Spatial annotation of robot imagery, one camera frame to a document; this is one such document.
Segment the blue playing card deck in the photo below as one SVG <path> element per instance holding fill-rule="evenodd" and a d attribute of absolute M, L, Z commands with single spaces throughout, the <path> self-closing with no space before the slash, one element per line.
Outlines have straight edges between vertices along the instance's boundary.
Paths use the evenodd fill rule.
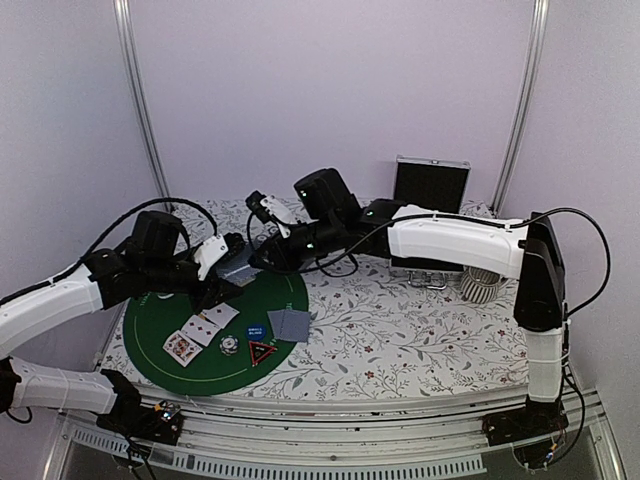
<path fill-rule="evenodd" d="M 260 271 L 249 264 L 250 252 L 239 254 L 225 263 L 218 263 L 218 276 L 239 287 L 245 287 L 256 279 Z"/>

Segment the blue small blind button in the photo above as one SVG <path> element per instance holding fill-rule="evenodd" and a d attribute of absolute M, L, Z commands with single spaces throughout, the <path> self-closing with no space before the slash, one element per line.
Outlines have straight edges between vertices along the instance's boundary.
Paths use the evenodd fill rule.
<path fill-rule="evenodd" d="M 261 324 L 251 325 L 245 331 L 246 338 L 252 342 L 262 342 L 266 338 L 267 333 L 267 327 Z"/>

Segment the blue playing card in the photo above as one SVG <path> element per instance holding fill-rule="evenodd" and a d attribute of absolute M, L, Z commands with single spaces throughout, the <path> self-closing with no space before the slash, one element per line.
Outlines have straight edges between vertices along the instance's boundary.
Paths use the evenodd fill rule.
<path fill-rule="evenodd" d="M 273 336 L 278 338 L 282 331 L 285 310 L 272 310 L 267 312 Z"/>
<path fill-rule="evenodd" d="M 311 315 L 306 311 L 285 310 L 276 337 L 279 340 L 307 343 L 310 334 Z"/>

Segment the black red triangular plaque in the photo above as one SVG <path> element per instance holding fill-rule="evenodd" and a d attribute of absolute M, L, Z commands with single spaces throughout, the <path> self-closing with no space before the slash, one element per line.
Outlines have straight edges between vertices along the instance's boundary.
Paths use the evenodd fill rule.
<path fill-rule="evenodd" d="M 258 366 L 262 361 L 277 351 L 272 345 L 264 344 L 257 341 L 249 341 L 249 353 L 253 367 Z"/>

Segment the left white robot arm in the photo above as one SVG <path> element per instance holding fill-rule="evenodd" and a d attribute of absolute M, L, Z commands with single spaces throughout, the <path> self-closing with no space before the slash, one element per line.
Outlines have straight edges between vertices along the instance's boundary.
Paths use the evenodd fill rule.
<path fill-rule="evenodd" d="M 138 390 L 119 372 L 76 372 L 43 367 L 13 356 L 29 340 L 72 319 L 108 310 L 148 293 L 182 294 L 194 312 L 242 293 L 215 270 L 245 246 L 239 233 L 213 233 L 176 249 L 188 233 L 165 212 L 138 214 L 131 234 L 114 249 L 92 248 L 78 264 L 1 302 L 1 410 L 44 407 L 84 410 L 111 419 L 128 434 L 148 426 Z"/>

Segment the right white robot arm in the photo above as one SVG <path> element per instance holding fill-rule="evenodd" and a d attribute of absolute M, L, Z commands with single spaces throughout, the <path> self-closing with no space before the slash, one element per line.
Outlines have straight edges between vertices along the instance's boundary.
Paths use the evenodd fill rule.
<path fill-rule="evenodd" d="M 485 220 L 442 213 L 406 202 L 376 199 L 360 205 L 334 168 L 295 183 L 309 221 L 302 222 L 274 196 L 259 191 L 245 200 L 251 214 L 278 231 L 253 249 L 252 266 L 278 274 L 311 272 L 356 255 L 424 258 L 479 269 L 519 286 L 513 317 L 523 329 L 529 364 L 525 407 L 517 427 L 537 436 L 560 409 L 565 268 L 548 218 Z"/>

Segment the round green poker mat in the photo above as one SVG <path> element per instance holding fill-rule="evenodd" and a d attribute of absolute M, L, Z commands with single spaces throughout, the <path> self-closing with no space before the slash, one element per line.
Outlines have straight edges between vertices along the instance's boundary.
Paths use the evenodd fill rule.
<path fill-rule="evenodd" d="M 307 311 L 309 299 L 303 278 L 262 272 L 244 288 L 241 296 L 228 302 L 239 314 L 211 341 L 209 346 L 187 366 L 180 366 L 164 350 L 170 334 L 184 325 L 192 314 L 189 299 L 175 295 L 161 299 L 148 294 L 129 302 L 123 321 L 126 353 L 143 378 L 176 394 L 210 396 L 239 390 L 265 378 L 287 359 L 295 344 L 273 336 L 268 311 L 293 309 Z M 277 351 L 253 367 L 249 340 L 245 331 L 251 325 L 265 325 L 266 338 L 261 342 Z M 239 339 L 234 355 L 221 353 L 219 344 L 224 336 Z"/>

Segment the floral white tablecloth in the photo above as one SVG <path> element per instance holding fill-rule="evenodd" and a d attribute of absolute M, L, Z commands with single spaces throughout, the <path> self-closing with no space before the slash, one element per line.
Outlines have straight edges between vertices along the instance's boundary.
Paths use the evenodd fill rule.
<path fill-rule="evenodd" d="M 496 300 L 476 304 L 462 297 L 457 280 L 441 290 L 414 287 L 386 260 L 369 256 L 301 277 L 311 315 L 308 342 L 294 343 L 265 378 L 223 394 L 380 400 L 503 389 L 528 380 L 525 336 L 512 316 L 515 280 Z M 125 311 L 101 365 L 133 384 L 163 389 L 143 378 L 126 353 Z"/>

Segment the aluminium poker chip case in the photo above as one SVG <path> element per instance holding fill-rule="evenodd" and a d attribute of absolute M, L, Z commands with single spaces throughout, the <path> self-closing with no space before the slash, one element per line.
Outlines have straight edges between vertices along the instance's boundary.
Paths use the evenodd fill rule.
<path fill-rule="evenodd" d="M 457 214 L 471 167 L 467 161 L 396 156 L 393 199 L 425 209 Z"/>

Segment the striped ceramic mug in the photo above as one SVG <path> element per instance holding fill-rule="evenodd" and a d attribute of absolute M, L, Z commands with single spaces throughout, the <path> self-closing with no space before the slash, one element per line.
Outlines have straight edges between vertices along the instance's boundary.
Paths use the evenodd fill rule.
<path fill-rule="evenodd" d="M 500 289 L 508 281 L 498 273 L 467 267 L 460 280 L 461 295 L 469 302 L 486 304 L 497 299 Z"/>

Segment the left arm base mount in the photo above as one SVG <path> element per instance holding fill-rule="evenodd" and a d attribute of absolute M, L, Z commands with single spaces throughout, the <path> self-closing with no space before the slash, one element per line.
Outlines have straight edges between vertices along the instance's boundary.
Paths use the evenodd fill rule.
<path fill-rule="evenodd" d="M 133 440 L 176 446 L 184 416 L 166 402 L 147 407 L 133 401 L 116 402 L 109 413 L 98 414 L 96 425 Z"/>

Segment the front aluminium rail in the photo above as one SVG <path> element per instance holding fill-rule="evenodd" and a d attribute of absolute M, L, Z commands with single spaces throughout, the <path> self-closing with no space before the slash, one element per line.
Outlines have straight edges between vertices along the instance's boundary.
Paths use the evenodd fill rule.
<path fill-rule="evenodd" d="M 519 462 L 522 444 L 491 445 L 486 415 L 522 405 L 511 387 L 450 397 L 294 401 L 185 398 L 174 446 L 139 459 L 86 414 L 60 416 L 47 479 L 626 479 L 598 393 L 563 396 L 569 420 L 555 461 Z"/>

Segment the left aluminium frame post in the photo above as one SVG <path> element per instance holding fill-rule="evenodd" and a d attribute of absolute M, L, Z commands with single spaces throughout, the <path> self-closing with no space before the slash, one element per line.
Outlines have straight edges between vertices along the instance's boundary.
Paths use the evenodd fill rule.
<path fill-rule="evenodd" d="M 124 69 L 131 90 L 134 112 L 139 125 L 146 158 L 149 163 L 152 181 L 157 194 L 163 198 L 171 196 L 169 183 L 162 165 L 149 113 L 141 69 L 135 44 L 130 2 L 113 2 L 116 28 L 121 45 Z"/>

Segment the aluminium frame post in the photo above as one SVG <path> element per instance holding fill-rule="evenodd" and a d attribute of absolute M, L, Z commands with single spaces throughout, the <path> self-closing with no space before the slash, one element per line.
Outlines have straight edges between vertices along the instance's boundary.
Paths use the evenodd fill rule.
<path fill-rule="evenodd" d="M 134 112 L 139 125 L 146 158 L 149 163 L 152 181 L 157 194 L 163 198 L 171 196 L 169 183 L 162 165 L 149 113 L 141 69 L 135 44 L 130 2 L 113 2 L 116 28 L 121 45 L 124 69 L 131 90 Z"/>
<path fill-rule="evenodd" d="M 530 33 L 525 55 L 520 93 L 516 103 L 515 114 L 502 167 L 491 202 L 491 210 L 495 214 L 499 214 L 504 208 L 509 187 L 515 174 L 518 155 L 526 130 L 526 123 L 534 96 L 537 75 L 544 49 L 549 7 L 550 2 L 548 0 L 535 0 L 533 2 Z"/>

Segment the right aluminium frame post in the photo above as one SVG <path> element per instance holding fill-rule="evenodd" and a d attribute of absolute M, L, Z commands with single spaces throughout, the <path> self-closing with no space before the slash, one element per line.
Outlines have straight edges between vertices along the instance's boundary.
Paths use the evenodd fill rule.
<path fill-rule="evenodd" d="M 530 33 L 525 55 L 520 93 L 516 103 L 515 114 L 502 167 L 491 202 L 491 210 L 495 214 L 499 214 L 504 208 L 509 187 L 515 174 L 518 155 L 526 130 L 526 123 L 534 96 L 537 75 L 544 49 L 549 7 L 550 2 L 548 0 L 535 0 L 533 2 Z"/>

